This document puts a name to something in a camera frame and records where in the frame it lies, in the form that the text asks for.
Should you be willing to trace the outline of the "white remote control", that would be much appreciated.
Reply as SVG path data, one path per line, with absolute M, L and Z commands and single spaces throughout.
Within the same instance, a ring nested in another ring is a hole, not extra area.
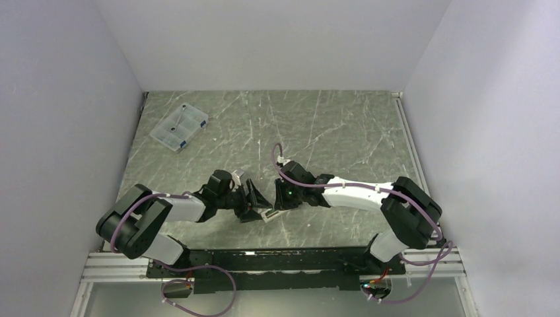
M 279 211 L 279 210 L 276 210 L 276 209 L 267 209 L 267 210 L 261 212 L 261 217 L 266 223 L 268 223 L 268 222 L 278 218 L 282 214 L 283 214 L 283 211 Z

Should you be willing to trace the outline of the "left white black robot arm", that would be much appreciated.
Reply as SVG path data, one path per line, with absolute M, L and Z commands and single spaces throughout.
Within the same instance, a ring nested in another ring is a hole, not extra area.
M 219 210 L 231 210 L 247 223 L 262 219 L 259 211 L 272 207 L 243 170 L 215 170 L 196 192 L 168 194 L 134 185 L 100 218 L 95 231 L 111 252 L 131 260 L 149 258 L 163 263 L 171 276 L 181 277 L 191 265 L 190 249 L 161 232 L 165 222 L 204 223 Z

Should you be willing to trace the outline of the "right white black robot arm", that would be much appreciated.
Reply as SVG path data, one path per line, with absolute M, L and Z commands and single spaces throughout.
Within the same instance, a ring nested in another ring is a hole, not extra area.
M 297 204 L 381 212 L 389 228 L 372 238 L 363 258 L 372 274 L 382 273 L 391 260 L 409 248 L 425 249 L 432 235 L 443 238 L 438 227 L 442 209 L 410 178 L 367 183 L 332 174 L 314 176 L 301 164 L 282 156 L 276 159 L 276 169 L 279 181 L 289 187 L 287 197 Z

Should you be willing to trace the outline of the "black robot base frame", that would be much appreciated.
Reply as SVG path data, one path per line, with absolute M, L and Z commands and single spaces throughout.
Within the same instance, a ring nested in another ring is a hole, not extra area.
M 367 279 L 403 275 L 395 256 L 378 264 L 364 246 L 278 249 L 194 249 L 182 268 L 201 266 L 190 276 L 196 294 L 232 289 L 231 280 L 212 265 L 227 270 L 239 291 L 337 288 L 357 291 Z

